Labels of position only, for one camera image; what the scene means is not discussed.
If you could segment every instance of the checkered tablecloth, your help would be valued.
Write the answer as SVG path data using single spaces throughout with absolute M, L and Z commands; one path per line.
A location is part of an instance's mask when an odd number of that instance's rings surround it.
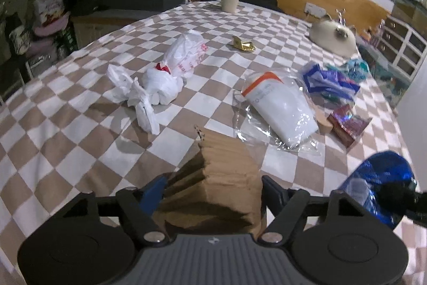
M 138 127 L 135 111 L 118 99 L 105 75 L 109 64 L 132 77 L 159 62 L 176 37 L 203 34 L 208 55 L 178 98 L 156 107 L 158 136 Z M 307 26 L 270 11 L 239 7 L 222 13 L 215 2 L 193 3 L 113 32 L 34 79 L 0 112 L 0 260 L 19 276 L 17 251 L 49 216 L 80 191 L 99 196 L 142 187 L 181 167 L 197 151 L 194 125 L 234 136 L 233 90 L 242 77 L 271 67 L 301 68 L 309 60 L 342 64 L 306 38 Z M 232 36 L 252 40 L 255 53 L 236 51 Z M 362 84 L 356 111 L 372 122 L 348 153 L 333 136 L 316 134 L 320 155 L 299 156 L 266 146 L 262 171 L 285 187 L 328 195 L 369 155 L 392 149 L 409 161 L 393 113 L 370 78 Z M 404 220 L 396 233 L 409 250 L 405 281 L 422 284 L 427 238 Z

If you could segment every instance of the crumpled brown paper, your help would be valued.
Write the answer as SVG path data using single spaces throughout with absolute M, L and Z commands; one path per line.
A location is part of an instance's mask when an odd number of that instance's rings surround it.
M 174 233 L 253 233 L 261 218 L 262 182 L 245 145 L 208 129 L 199 130 L 200 151 L 172 176 L 154 221 Z

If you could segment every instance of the gold foil wrapper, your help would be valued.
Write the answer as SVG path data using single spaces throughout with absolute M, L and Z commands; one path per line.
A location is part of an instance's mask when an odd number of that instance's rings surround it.
M 253 52 L 256 49 L 255 45 L 251 41 L 243 42 L 239 37 L 233 37 L 233 46 L 236 49 L 249 52 Z

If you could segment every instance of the electrical socket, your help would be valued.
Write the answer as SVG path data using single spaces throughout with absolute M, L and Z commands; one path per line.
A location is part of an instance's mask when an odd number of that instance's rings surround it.
M 326 10 L 321 7 L 318 7 L 315 4 L 306 3 L 304 13 L 321 19 L 323 16 L 326 15 Z

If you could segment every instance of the blue wrapper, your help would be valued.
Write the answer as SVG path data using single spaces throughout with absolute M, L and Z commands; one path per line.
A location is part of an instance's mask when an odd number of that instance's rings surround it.
M 360 86 L 338 70 L 321 70 L 319 64 L 309 62 L 301 72 L 309 93 L 321 93 L 328 99 L 354 102 Z
M 369 157 L 338 189 L 348 193 L 368 212 L 394 229 L 402 220 L 402 216 L 382 208 L 376 198 L 376 191 L 381 184 L 388 182 L 402 182 L 411 190 L 415 190 L 417 185 L 409 163 L 393 151 L 384 151 Z

